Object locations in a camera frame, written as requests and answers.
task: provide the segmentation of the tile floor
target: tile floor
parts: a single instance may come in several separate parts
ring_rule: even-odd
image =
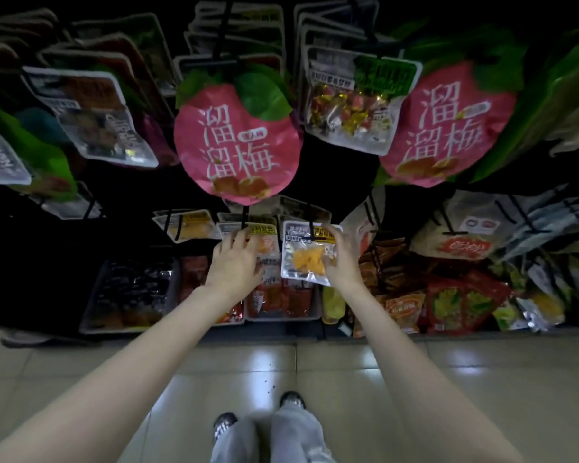
[[[527,462],[579,462],[579,336],[419,346]],[[0,345],[0,439],[116,350]],[[265,423],[287,389],[302,393],[340,463],[416,461],[416,443],[404,433],[369,347],[322,342],[197,348],[120,462],[206,462],[218,414],[253,414]]]

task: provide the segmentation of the leg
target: leg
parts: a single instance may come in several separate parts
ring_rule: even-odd
[[[305,409],[297,393],[283,395],[281,407],[272,415],[271,427],[271,463],[335,463],[320,422]]]
[[[225,413],[218,417],[214,427],[216,442],[211,463],[258,463],[259,440],[252,420],[237,420],[232,413]]]

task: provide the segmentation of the sneaker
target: sneaker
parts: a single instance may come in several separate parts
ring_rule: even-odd
[[[283,406],[285,403],[295,404],[296,406],[300,406],[302,409],[307,409],[304,400],[297,391],[286,391],[281,397],[281,403],[279,405]]]
[[[217,417],[212,425],[214,429],[214,443],[216,443],[218,438],[221,437],[223,432],[231,428],[236,422],[238,422],[238,418],[234,413],[223,413],[221,416]]]

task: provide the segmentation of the person's left arm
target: person's left arm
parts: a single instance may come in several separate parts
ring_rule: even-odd
[[[206,285],[0,443],[0,462],[115,462],[186,354],[261,280],[248,229],[214,249]]]

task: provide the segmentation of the green label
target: green label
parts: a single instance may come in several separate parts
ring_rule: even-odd
[[[418,71],[417,66],[408,61],[359,56],[354,63],[358,87],[392,96],[408,95]]]

